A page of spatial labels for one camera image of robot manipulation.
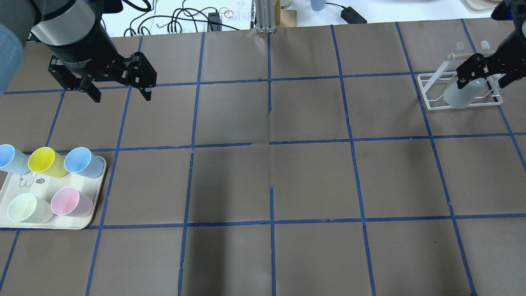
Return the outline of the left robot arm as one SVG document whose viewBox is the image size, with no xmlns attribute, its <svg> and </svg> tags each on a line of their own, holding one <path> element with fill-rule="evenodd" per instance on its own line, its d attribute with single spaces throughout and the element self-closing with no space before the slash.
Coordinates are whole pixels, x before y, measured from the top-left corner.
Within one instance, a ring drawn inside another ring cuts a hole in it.
<svg viewBox="0 0 526 296">
<path fill-rule="evenodd" d="M 95 82 L 116 82 L 152 99 L 157 72 L 142 52 L 120 55 L 102 24 L 104 14 L 116 14 L 123 4 L 141 12 L 129 0 L 2 0 L 1 93 L 4 94 L 23 64 L 25 45 L 34 36 L 52 52 L 48 71 L 64 90 L 101 99 Z"/>
</svg>

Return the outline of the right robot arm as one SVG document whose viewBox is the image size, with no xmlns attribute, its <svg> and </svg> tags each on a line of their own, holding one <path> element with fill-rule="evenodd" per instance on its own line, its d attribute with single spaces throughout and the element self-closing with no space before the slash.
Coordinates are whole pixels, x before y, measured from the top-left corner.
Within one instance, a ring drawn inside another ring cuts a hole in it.
<svg viewBox="0 0 526 296">
<path fill-rule="evenodd" d="M 505 88 L 526 75 L 526 4 L 524 0 L 503 0 L 492 11 L 491 19 L 513 23 L 513 31 L 501 41 L 494 53 L 476 52 L 456 68 L 457 88 L 462 90 L 476 79 L 500 74 L 499 88 Z"/>
</svg>

